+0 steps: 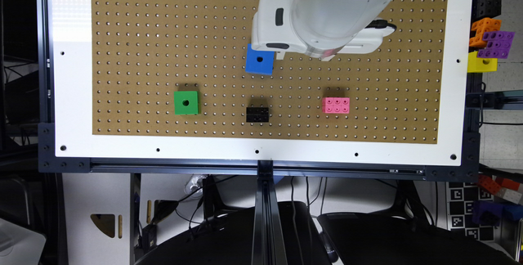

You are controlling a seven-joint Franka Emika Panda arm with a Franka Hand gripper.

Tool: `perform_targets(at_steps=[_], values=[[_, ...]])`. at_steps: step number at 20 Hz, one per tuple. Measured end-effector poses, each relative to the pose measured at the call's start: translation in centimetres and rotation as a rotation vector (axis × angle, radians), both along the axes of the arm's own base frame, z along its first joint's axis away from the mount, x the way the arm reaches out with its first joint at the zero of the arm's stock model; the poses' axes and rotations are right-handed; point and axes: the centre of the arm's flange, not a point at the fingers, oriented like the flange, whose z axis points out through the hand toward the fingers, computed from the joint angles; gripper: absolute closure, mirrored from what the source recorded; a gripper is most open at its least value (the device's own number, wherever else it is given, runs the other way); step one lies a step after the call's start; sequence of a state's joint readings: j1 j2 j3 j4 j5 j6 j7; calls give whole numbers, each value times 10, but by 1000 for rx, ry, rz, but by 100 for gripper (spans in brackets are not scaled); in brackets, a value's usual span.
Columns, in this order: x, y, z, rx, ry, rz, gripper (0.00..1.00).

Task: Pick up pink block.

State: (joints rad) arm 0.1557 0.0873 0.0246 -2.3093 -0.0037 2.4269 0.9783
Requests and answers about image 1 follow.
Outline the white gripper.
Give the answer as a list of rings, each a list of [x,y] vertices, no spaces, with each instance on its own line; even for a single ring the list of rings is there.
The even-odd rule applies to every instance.
[[[293,28],[291,6],[293,0],[260,0],[253,17],[251,34],[252,49],[276,52],[276,59],[283,60],[285,52],[306,55],[331,55],[321,61],[331,61],[336,54],[366,54],[375,51],[385,37],[396,31],[386,20],[375,18],[364,29],[356,33],[344,47],[328,50],[313,48],[304,43]]]

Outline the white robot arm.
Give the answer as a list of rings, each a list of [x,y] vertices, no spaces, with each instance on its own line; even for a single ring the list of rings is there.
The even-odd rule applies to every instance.
[[[379,18],[391,0],[259,0],[251,47],[322,61],[374,52],[395,27]]]

